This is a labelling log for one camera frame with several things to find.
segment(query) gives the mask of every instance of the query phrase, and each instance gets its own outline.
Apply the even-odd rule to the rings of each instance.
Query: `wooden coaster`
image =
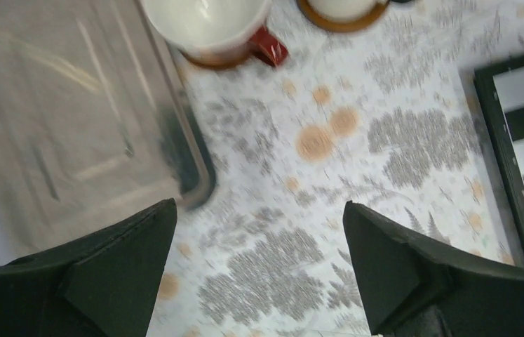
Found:
[[[303,12],[303,15],[305,15],[311,23],[321,29],[334,33],[351,33],[369,27],[372,23],[377,21],[377,19],[382,17],[386,8],[388,8],[390,1],[385,4],[376,4],[367,15],[351,22],[333,22],[326,20],[311,7],[307,0],[297,0],[297,3],[299,4],[299,9]]]
[[[225,63],[204,63],[204,62],[201,62],[199,60],[192,58],[191,56],[187,55],[186,53],[182,53],[182,54],[183,54],[183,57],[185,57],[185,59],[188,60],[191,64],[197,67],[203,68],[203,69],[216,70],[216,71],[235,68],[238,65],[242,65],[243,63],[245,63],[252,56],[251,53],[247,53],[244,56],[236,60],[232,60],[232,61],[225,62]]]

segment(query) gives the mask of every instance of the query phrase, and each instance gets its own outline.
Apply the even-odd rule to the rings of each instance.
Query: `table surface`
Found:
[[[351,199],[523,263],[471,73],[524,52],[524,0],[393,4],[355,34],[277,0],[269,27],[290,50],[280,69],[178,61],[219,183],[180,215],[148,336],[369,336]]]

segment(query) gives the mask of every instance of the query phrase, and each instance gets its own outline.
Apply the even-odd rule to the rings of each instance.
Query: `tablecloth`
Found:
[[[177,60],[219,181],[180,215],[148,336],[369,336],[347,200],[523,263],[471,73],[524,52],[524,0],[392,4],[354,34],[275,0],[269,27],[279,69]]]

